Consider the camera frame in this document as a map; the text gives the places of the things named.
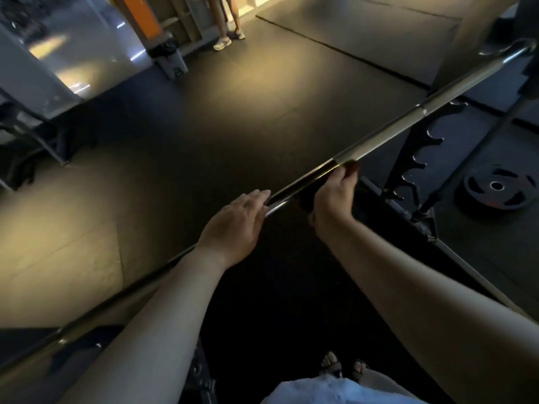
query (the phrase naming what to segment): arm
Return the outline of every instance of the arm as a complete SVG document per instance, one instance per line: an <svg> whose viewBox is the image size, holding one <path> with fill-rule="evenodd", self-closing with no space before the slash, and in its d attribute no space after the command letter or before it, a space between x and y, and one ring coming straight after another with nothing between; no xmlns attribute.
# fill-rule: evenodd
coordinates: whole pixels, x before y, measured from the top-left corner
<svg viewBox="0 0 539 404"><path fill-rule="evenodd" d="M537 402L539 326L355 221L356 183L343 168L329 177L314 226L401 343L458 403Z"/></svg>
<svg viewBox="0 0 539 404"><path fill-rule="evenodd" d="M178 403L213 291L256 245L269 195L243 194L217 213L195 250L60 403Z"/></svg>

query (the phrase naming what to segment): hand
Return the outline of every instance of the hand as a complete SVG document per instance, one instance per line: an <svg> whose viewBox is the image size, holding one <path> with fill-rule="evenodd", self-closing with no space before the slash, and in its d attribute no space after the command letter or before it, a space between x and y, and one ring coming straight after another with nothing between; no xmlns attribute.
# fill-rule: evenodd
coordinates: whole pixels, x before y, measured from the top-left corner
<svg viewBox="0 0 539 404"><path fill-rule="evenodd" d="M255 190L224 207L206 224L195 251L212 258L223 270L242 261L257 244L270 194L270 190Z"/></svg>
<svg viewBox="0 0 539 404"><path fill-rule="evenodd" d="M337 167L314 196L314 210L309 222L316 230L316 235L325 243L334 236L335 230L342 224L353 221L352 203L354 188L357 184L357 164L347 169Z"/></svg>

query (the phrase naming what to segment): person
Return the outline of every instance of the person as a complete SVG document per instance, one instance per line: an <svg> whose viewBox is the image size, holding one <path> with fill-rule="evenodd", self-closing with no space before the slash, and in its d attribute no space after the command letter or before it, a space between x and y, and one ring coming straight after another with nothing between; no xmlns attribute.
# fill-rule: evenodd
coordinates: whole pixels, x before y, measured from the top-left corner
<svg viewBox="0 0 539 404"><path fill-rule="evenodd" d="M213 17L215 21L217 22L217 26L219 27L219 34L220 38L217 41L217 43L213 46L213 49L216 51L220 51L230 44L232 44L232 40L228 36L226 21L223 16L223 12L221 10L221 0L207 0L210 4L211 11L213 13ZM236 0L226 0L226 3L229 5L230 12L232 13L232 18L234 19L234 23L236 24L236 31L234 31L234 34L237 39L244 40L245 34L243 33L243 30L241 29L241 22L239 20L239 10L238 5L236 4Z"/></svg>
<svg viewBox="0 0 539 404"><path fill-rule="evenodd" d="M357 172L335 169L315 195L312 225L414 359L456 403L538 402L539 326L356 221L356 182ZM212 293L254 249L269 196L242 194L212 217L194 251L60 402L176 404ZM319 377L281 383L265 404L420 402L361 362L359 380L340 377L332 352L322 364Z"/></svg>

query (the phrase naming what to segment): white sneaker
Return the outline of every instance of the white sneaker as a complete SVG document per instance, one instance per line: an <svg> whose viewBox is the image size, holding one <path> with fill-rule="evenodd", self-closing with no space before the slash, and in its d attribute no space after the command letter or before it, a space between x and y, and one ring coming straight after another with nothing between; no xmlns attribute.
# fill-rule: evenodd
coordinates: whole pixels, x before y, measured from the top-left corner
<svg viewBox="0 0 539 404"><path fill-rule="evenodd" d="M213 49L215 49L216 51L220 51L222 49L225 49L230 44L232 44L232 40L230 38L219 38L219 41L217 41L217 43L213 46Z"/></svg>

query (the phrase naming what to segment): black weight plate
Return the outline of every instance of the black weight plate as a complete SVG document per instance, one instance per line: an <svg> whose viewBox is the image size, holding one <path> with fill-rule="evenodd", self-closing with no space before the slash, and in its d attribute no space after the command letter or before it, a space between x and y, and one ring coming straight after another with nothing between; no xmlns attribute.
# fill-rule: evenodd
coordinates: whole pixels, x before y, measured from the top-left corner
<svg viewBox="0 0 539 404"><path fill-rule="evenodd" d="M473 202L494 210L518 210L537 196L537 180L529 173L500 164L477 167L462 180Z"/></svg>

